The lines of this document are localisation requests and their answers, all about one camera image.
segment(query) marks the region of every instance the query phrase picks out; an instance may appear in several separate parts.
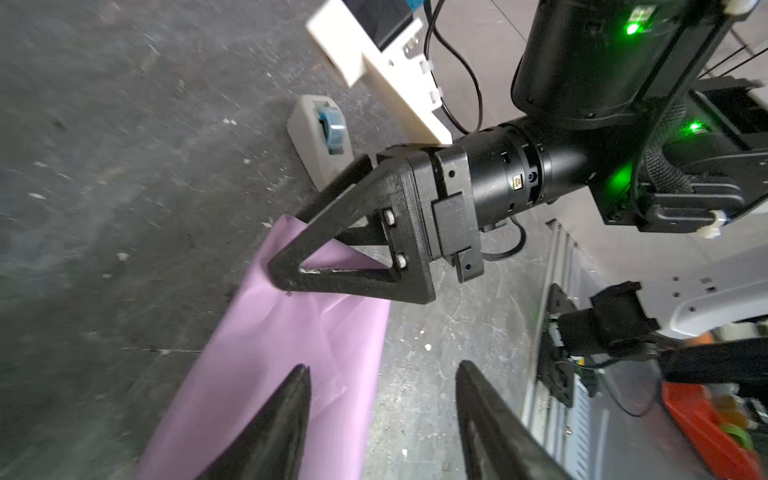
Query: blue tape roll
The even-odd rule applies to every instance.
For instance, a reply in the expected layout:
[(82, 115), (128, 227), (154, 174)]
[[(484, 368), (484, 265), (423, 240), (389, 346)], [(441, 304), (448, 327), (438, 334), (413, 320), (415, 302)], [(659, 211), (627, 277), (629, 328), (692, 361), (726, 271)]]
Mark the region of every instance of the blue tape roll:
[(321, 107), (317, 109), (320, 122), (323, 123), (323, 133), (326, 136), (326, 145), (328, 151), (341, 151), (344, 145), (344, 135), (346, 134), (346, 122), (341, 110), (336, 107)]
[(418, 7), (424, 4), (424, 0), (406, 0), (406, 3), (411, 8), (411, 11), (415, 12)]

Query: red container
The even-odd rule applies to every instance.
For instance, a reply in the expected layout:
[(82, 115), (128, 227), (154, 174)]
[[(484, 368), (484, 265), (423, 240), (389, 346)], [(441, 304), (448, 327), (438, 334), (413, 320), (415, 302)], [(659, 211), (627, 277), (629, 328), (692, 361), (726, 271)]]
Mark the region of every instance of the red container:
[(757, 454), (742, 449), (720, 430), (726, 420), (712, 406), (706, 387), (665, 382), (661, 394), (667, 410), (712, 473), (729, 480), (763, 480)]

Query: screw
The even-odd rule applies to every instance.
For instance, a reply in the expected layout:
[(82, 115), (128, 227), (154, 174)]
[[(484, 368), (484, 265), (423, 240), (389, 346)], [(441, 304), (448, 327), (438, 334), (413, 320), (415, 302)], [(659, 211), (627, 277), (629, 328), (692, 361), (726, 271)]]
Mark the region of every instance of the screw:
[(384, 210), (384, 221), (390, 227), (395, 224), (395, 214), (392, 213), (391, 208)]
[(407, 265), (407, 263), (406, 263), (406, 256), (403, 255), (402, 253), (397, 253), (395, 255), (395, 262), (397, 263), (397, 267), (399, 269), (402, 270), (402, 269), (406, 268), (406, 265)]

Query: black cable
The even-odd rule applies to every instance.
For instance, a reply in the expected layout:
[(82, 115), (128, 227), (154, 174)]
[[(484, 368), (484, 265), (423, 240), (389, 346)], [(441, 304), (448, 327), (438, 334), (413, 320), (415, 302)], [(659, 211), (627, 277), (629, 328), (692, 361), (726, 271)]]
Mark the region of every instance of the black cable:
[(626, 413), (630, 417), (636, 418), (636, 419), (642, 419), (645, 417), (651, 410), (654, 409), (654, 405), (656, 405), (656, 397), (659, 395), (659, 390), (661, 389), (661, 383), (664, 381), (664, 376), (660, 376), (659, 379), (656, 381), (656, 386), (654, 387), (654, 394), (650, 398), (650, 402), (648, 402), (648, 405), (639, 411), (638, 413), (630, 412), (627, 410), (623, 405), (621, 405), (621, 402), (616, 398), (616, 395), (611, 391), (611, 387), (608, 386), (608, 382), (602, 379), (602, 375), (598, 374), (598, 378), (600, 379), (601, 383), (603, 384), (603, 387), (605, 387), (605, 391), (608, 392), (608, 396), (611, 397), (611, 399), (614, 401), (616, 406), (621, 409), (622, 412)]
[(515, 245), (515, 248), (512, 250), (507, 250), (506, 252), (502, 253), (486, 253), (482, 252), (482, 259), (487, 260), (488, 262), (498, 262), (499, 260), (506, 260), (509, 257), (512, 257), (513, 255), (517, 255), (520, 253), (520, 250), (525, 247), (525, 239), (527, 238), (527, 235), (525, 233), (525, 228), (514, 218), (509, 217), (509, 220), (512, 220), (512, 223), (518, 226), (520, 229), (520, 241), (517, 245)]
[(718, 61), (718, 62), (715, 64), (715, 66), (714, 66), (714, 67), (712, 67), (712, 68), (708, 68), (708, 69), (707, 69), (707, 71), (705, 71), (703, 74), (699, 75), (699, 76), (698, 76), (696, 79), (697, 79), (697, 80), (701, 80), (702, 78), (704, 78), (704, 75), (706, 75), (706, 74), (709, 74), (709, 73), (710, 73), (712, 70), (714, 70), (715, 68), (717, 68), (717, 67), (720, 67), (722, 64), (724, 64), (725, 62), (729, 61), (731, 58), (733, 58), (733, 57), (735, 57), (736, 55), (738, 55), (738, 54), (739, 54), (739, 53), (740, 53), (742, 50), (744, 50), (745, 48), (746, 48), (746, 47), (742, 47), (742, 48), (739, 48), (739, 49), (738, 49), (738, 50), (736, 50), (734, 53), (732, 53), (732, 54), (728, 55), (727, 57), (725, 57), (723, 60), (720, 60), (720, 61)]
[[(651, 128), (641, 155), (633, 161), (629, 197), (632, 210), (640, 217), (643, 216), (637, 207), (637, 200), (640, 197), (640, 176), (641, 173), (646, 174), (646, 176), (650, 173), (648, 170), (649, 165), (647, 164), (648, 160), (653, 162), (650, 167), (655, 174), (654, 176), (664, 180), (663, 187), (665, 189), (670, 189), (671, 192), (692, 191), (690, 180), (679, 168), (672, 165), (666, 159), (662, 149), (666, 139), (669, 138), (671, 129), (680, 126), (684, 115), (685, 107), (682, 103), (678, 102), (668, 105), (665, 112), (657, 120), (653, 128)], [(651, 176), (651, 183), (653, 183), (654, 176)]]
[(725, 72), (723, 72), (723, 73), (721, 73), (721, 74), (719, 74), (719, 75), (717, 75), (717, 76), (718, 76), (718, 77), (722, 77), (723, 75), (728, 75), (730, 72), (732, 72), (732, 71), (736, 70), (738, 67), (742, 67), (742, 66), (744, 66), (745, 64), (747, 64), (747, 63), (751, 62), (752, 60), (754, 60), (755, 58), (757, 58), (757, 57), (761, 56), (761, 55), (762, 55), (762, 54), (764, 54), (766, 51), (768, 51), (768, 48), (764, 48), (763, 50), (760, 50), (760, 51), (758, 51), (756, 54), (752, 55), (752, 56), (751, 56), (751, 57), (749, 57), (747, 60), (745, 60), (745, 61), (742, 61), (742, 62), (741, 62), (741, 63), (739, 63), (737, 66), (735, 66), (735, 67), (731, 68), (730, 70), (726, 70)]
[[(435, 11), (432, 12), (432, 3), (430, 0), (424, 1), (424, 13), (427, 17), (427, 23), (429, 24), (427, 28), (427, 33), (424, 37), (424, 56), (427, 60), (429, 60), (429, 44), (432, 40), (432, 35), (435, 36), (435, 38), (438, 39), (438, 41), (448, 49), (449, 52), (451, 52), (451, 55), (456, 57), (456, 59), (461, 62), (461, 64), (466, 69), (467, 73), (469, 73), (469, 76), (472, 78), (472, 83), (475, 84), (475, 93), (478, 96), (478, 124), (477, 127), (475, 127), (474, 131), (480, 130), (480, 127), (482, 125), (482, 93), (480, 92), (480, 84), (478, 83), (478, 78), (475, 76), (475, 72), (472, 70), (472, 67), (469, 66), (469, 63), (464, 59), (464, 57), (459, 54), (455, 48), (451, 44), (448, 43), (447, 40), (443, 38), (442, 35), (440, 35), (440, 32), (437, 29), (437, 17), (442, 10), (442, 4), (445, 3), (445, 0), (438, 0), (437, 6), (435, 6)], [(470, 131), (464, 128), (456, 119), (456, 117), (453, 116), (451, 111), (448, 109), (448, 105), (445, 104), (445, 99), (442, 101), (442, 111), (445, 112), (445, 116), (448, 117), (448, 119), (451, 121), (451, 123), (458, 129), (458, 131), (462, 132), (464, 135), (469, 134)]]
[(556, 372), (554, 369), (556, 366), (560, 365), (561, 363), (564, 363), (566, 365), (573, 365), (578, 369), (599, 370), (599, 369), (604, 369), (605, 367), (611, 366), (614, 363), (618, 363), (620, 361), (621, 359), (609, 359), (609, 360), (606, 360), (605, 362), (598, 363), (597, 365), (586, 366), (586, 365), (579, 365), (578, 363), (572, 362), (571, 360), (558, 360), (557, 362), (554, 362), (549, 366), (549, 376), (552, 377), (552, 382), (554, 383), (554, 385), (558, 387), (560, 390), (563, 390), (565, 389), (565, 385), (557, 381), (557, 378), (559, 377), (559, 375), (556, 375)]
[[(662, 383), (664, 383), (664, 374), (667, 371), (669, 371), (669, 369), (672, 367), (672, 364), (674, 363), (675, 359), (677, 359), (677, 354), (679, 352), (680, 352), (680, 349), (677, 349), (674, 352), (672, 352), (672, 355), (670, 356), (670, 359), (667, 362), (667, 364), (666, 364), (666, 366), (664, 368), (664, 371), (661, 372), (661, 374), (659, 375), (659, 379), (656, 381), (656, 386), (654, 387), (654, 394), (651, 397), (650, 402), (648, 403), (648, 405), (644, 409), (642, 409), (641, 411), (639, 411), (637, 413), (636, 412), (630, 412), (623, 405), (621, 405), (621, 402), (619, 402), (618, 398), (616, 397), (616, 395), (611, 390), (611, 387), (609, 387), (608, 383), (601, 378), (603, 376), (602, 373), (598, 372), (598, 378), (602, 382), (603, 387), (605, 387), (605, 391), (608, 393), (608, 396), (611, 397), (611, 400), (614, 401), (616, 406), (622, 412), (626, 413), (627, 415), (629, 415), (630, 417), (633, 417), (635, 419), (642, 419), (643, 417), (645, 417), (645, 415), (647, 415), (651, 410), (654, 409), (654, 405), (656, 405), (657, 397), (659, 396), (659, 393), (661, 392), (661, 385), (662, 385)], [(571, 362), (569, 360), (558, 360), (557, 362), (552, 363), (552, 365), (550, 366), (549, 375), (552, 377), (552, 382), (555, 384), (555, 386), (557, 386), (559, 389), (564, 389), (565, 387), (557, 382), (557, 380), (556, 380), (557, 377), (554, 375), (554, 368), (555, 368), (556, 365), (558, 365), (560, 363), (567, 363), (567, 364), (573, 365), (573, 366), (575, 366), (575, 367), (577, 367), (579, 369), (599, 370), (599, 369), (603, 369), (603, 368), (605, 368), (607, 366), (614, 365), (615, 363), (619, 363), (620, 361), (621, 361), (621, 359), (609, 359), (609, 360), (606, 360), (605, 362), (598, 363), (597, 365), (586, 366), (586, 365), (579, 365), (579, 364)]]

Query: concrete floor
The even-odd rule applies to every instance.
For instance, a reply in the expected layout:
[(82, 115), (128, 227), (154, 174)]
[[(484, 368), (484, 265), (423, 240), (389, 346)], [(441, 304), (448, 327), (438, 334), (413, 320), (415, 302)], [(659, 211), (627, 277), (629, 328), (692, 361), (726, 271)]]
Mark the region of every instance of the concrete floor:
[[(0, 6), (0, 477), (132, 476), (265, 223), (313, 195), (285, 132), (296, 95), (331, 95), (354, 126), (356, 154), (403, 141), (364, 88), (336, 90), (320, 70), (302, 29), (319, 4)], [(441, 30), (478, 74), (485, 125), (520, 114), (509, 84), (535, 5), (445, 5)], [(759, 23), (740, 26), (754, 45), (768, 38)], [(439, 45), (433, 59), (446, 101), (472, 124), (468, 77)], [(766, 63), (743, 73), (768, 77)], [(520, 257), (462, 288), (436, 263), (438, 302), (393, 305), (365, 478), (464, 478), (452, 393), (460, 359), (519, 407), (546, 220), (560, 219), (609, 281), (697, 266), (768, 231), (765, 216), (746, 218), (705, 243), (605, 227), (596, 215), (586, 190), (527, 212)], [(484, 241), (500, 250), (514, 229)]]

